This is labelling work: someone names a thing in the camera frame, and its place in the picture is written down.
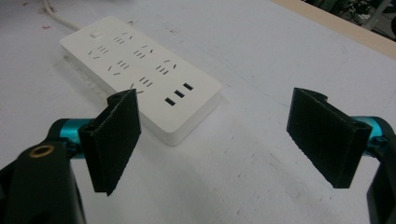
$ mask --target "power strip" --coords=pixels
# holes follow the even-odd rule
[[[221,85],[213,77],[114,17],[78,30],[61,44],[108,94],[136,89],[141,122],[170,146],[219,103]]]

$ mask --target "extension cord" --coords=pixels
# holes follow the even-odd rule
[[[170,146],[219,103],[218,81],[114,17],[78,30],[61,44],[108,94],[136,89],[142,124]]]

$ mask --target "white cord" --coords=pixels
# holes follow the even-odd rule
[[[45,9],[47,10],[47,12],[49,13],[49,15],[55,19],[56,21],[60,22],[61,24],[69,27],[70,29],[77,31],[79,30],[79,26],[75,25],[74,23],[70,22],[70,21],[65,21],[64,19],[62,19],[61,17],[59,17],[58,15],[56,15],[55,13],[53,13],[52,9],[50,8],[50,4],[49,4],[49,0],[43,0],[43,4]]]

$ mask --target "white table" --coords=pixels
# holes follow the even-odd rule
[[[351,188],[333,189],[286,125],[301,87],[396,127],[393,59],[268,0],[51,3],[81,26],[108,15],[132,21],[223,85],[219,106],[178,146],[143,128],[110,197],[93,192],[85,161],[72,161],[88,223],[369,223],[365,195],[378,162],[363,158]],[[59,40],[72,31],[40,8],[0,1],[0,167],[56,119],[106,107],[64,57]]]

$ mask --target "power outlet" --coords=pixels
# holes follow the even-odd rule
[[[213,77],[114,17],[78,30],[61,44],[108,94],[136,89],[142,123],[170,146],[219,103],[221,85]]]

